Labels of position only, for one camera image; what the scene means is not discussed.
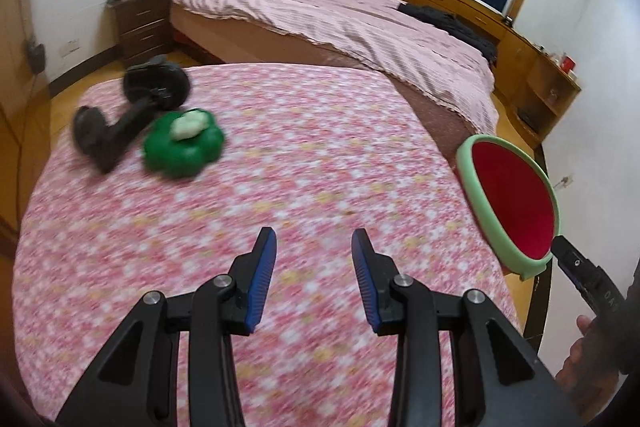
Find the person's right hand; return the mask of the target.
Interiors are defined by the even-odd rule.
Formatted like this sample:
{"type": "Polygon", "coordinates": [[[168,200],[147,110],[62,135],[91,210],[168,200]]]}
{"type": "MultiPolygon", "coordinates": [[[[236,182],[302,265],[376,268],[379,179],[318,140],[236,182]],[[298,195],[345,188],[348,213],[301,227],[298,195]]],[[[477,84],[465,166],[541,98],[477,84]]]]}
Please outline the person's right hand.
{"type": "MultiPolygon", "coordinates": [[[[578,382],[578,369],[584,358],[584,340],[591,329],[592,320],[585,315],[578,315],[576,325],[582,337],[577,339],[570,347],[570,354],[565,359],[562,369],[556,374],[555,380],[565,392],[570,392],[578,382]]],[[[592,384],[594,392],[592,398],[587,400],[587,404],[599,412],[616,392],[620,373],[608,371],[602,373],[592,384]]]]}

